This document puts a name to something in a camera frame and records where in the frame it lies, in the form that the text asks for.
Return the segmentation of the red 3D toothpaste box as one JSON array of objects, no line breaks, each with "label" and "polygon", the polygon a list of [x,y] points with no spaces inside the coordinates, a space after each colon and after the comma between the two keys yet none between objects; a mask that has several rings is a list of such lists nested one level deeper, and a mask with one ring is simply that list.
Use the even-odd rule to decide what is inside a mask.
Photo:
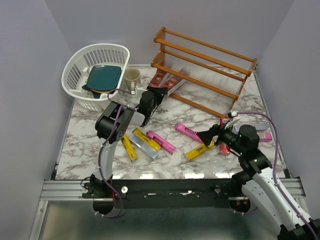
[{"label": "red 3D toothpaste box", "polygon": [[169,78],[161,87],[167,88],[167,96],[170,96],[175,90],[177,90],[181,85],[184,84],[186,80],[182,77],[173,75]]}]

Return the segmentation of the red Muesrgtei toothpaste box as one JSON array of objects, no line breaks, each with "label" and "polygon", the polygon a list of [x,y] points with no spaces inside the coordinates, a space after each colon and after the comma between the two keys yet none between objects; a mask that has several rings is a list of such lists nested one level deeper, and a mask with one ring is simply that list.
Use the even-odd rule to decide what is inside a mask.
[{"label": "red Muesrgtei toothpaste box", "polygon": [[[220,118],[220,120],[219,120],[220,124],[224,124],[224,123],[227,123],[227,122],[228,122],[227,118]],[[230,152],[229,152],[227,146],[224,143],[221,143],[219,145],[218,155],[220,155],[220,156],[229,156],[230,155]]]}]

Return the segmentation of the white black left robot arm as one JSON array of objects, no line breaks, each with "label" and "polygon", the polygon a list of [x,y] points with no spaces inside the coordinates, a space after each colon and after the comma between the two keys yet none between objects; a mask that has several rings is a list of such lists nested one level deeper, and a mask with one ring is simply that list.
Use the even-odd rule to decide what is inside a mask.
[{"label": "white black left robot arm", "polygon": [[96,170],[89,177],[88,192],[91,195],[107,197],[114,190],[111,188],[113,161],[119,141],[125,136],[129,125],[145,127],[155,109],[162,103],[168,92],[167,87],[148,86],[140,94],[139,103],[121,104],[111,101],[95,123],[99,139],[99,152]]}]

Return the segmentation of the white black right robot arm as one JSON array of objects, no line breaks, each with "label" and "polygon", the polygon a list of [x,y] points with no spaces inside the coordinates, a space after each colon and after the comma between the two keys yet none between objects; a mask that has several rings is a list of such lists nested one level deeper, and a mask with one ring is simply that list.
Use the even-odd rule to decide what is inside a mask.
[{"label": "white black right robot arm", "polygon": [[320,220],[313,219],[285,188],[268,158],[259,150],[260,138],[254,126],[243,125],[234,133],[226,124],[215,124],[197,133],[208,146],[225,144],[238,154],[242,168],[232,176],[230,191],[245,195],[279,230],[279,240],[318,240]]}]

